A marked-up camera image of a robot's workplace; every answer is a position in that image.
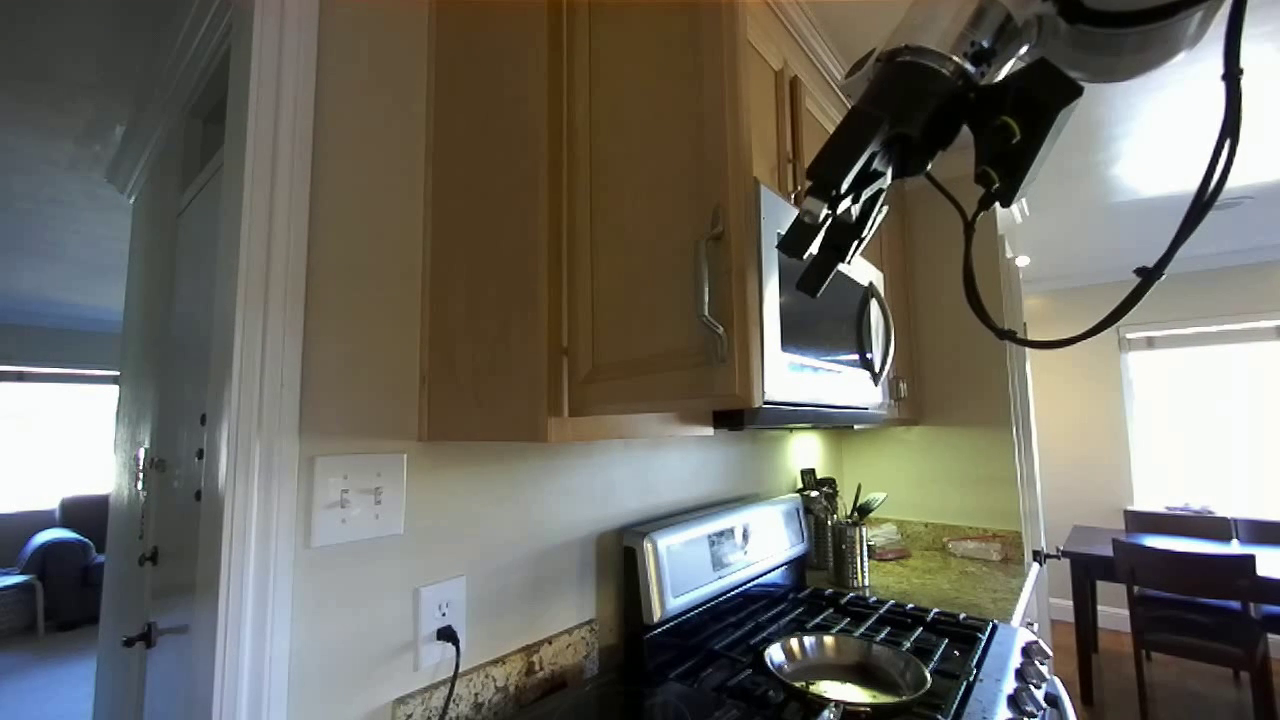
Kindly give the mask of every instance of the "electrical outlet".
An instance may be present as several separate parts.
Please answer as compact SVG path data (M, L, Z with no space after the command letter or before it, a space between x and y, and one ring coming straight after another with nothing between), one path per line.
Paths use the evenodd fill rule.
M418 668L427 673L427 686L453 673L453 650L436 640L446 624L453 624L462 650L469 650L469 580L418 589Z

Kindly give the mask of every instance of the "white ceiling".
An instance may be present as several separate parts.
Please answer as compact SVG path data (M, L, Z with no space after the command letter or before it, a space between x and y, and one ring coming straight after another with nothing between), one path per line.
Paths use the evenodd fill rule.
M850 67L907 0L796 0ZM0 0L0 324L118 327L129 200L104 182L170 0ZM1222 31L1194 55L1090 89L1025 192L1028 289L1124 279L1170 239L1222 109ZM1280 0L1244 37L1244 150L1222 214L1178 268L1280 262Z

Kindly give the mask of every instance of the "cabinet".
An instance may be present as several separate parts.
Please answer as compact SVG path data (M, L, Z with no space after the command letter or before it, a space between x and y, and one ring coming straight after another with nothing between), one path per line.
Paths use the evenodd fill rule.
M767 12L436 5L424 437L758 405L758 182L842 121Z

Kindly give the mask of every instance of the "frying pan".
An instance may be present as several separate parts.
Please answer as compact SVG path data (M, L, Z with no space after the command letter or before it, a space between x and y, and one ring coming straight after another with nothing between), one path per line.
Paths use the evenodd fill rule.
M920 700L931 686L918 657L837 634L781 638L766 650L766 666L777 682L842 711L890 711Z

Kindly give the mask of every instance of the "stainless steel stove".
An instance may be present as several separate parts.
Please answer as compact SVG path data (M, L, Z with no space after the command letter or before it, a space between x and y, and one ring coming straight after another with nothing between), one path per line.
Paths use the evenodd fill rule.
M805 551L796 497L629 529L623 676L644 687L644 711L636 708L636 716L821 716L824 706L766 668L766 645L791 634L850 634L914 653L931 687L895 711L907 720L1073 716L1032 634L873 591L807 589Z

